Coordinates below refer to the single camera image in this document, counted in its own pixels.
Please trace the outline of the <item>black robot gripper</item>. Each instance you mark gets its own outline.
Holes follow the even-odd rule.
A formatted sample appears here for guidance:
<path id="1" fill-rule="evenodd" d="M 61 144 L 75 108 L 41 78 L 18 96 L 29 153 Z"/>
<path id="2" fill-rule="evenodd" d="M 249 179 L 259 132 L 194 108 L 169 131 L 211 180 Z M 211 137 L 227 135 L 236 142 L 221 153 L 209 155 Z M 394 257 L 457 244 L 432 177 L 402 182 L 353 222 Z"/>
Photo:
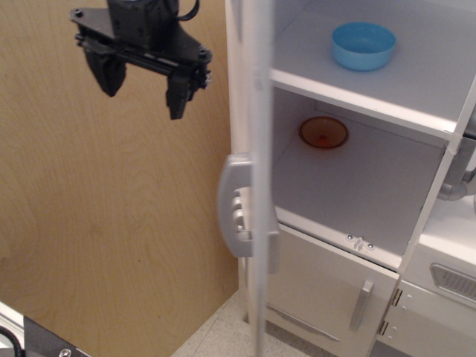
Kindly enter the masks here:
<path id="1" fill-rule="evenodd" d="M 211 51 L 181 23 L 199 12 L 196 1 L 180 14 L 178 1 L 108 1 L 105 8 L 74 8 L 70 20 L 86 61 L 104 93 L 114 97 L 126 77 L 126 64 L 167 76 L 170 119 L 178 120 L 196 89 L 210 83 Z"/>

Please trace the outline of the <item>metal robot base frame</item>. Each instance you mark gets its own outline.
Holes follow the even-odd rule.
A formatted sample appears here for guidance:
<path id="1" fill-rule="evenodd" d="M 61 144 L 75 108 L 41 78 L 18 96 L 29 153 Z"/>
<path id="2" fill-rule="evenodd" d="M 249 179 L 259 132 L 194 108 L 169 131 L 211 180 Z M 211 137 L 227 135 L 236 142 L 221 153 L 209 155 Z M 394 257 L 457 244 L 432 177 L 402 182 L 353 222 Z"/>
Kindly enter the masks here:
<path id="1" fill-rule="evenodd" d="M 1 302 L 1 356 L 89 356 Z"/>

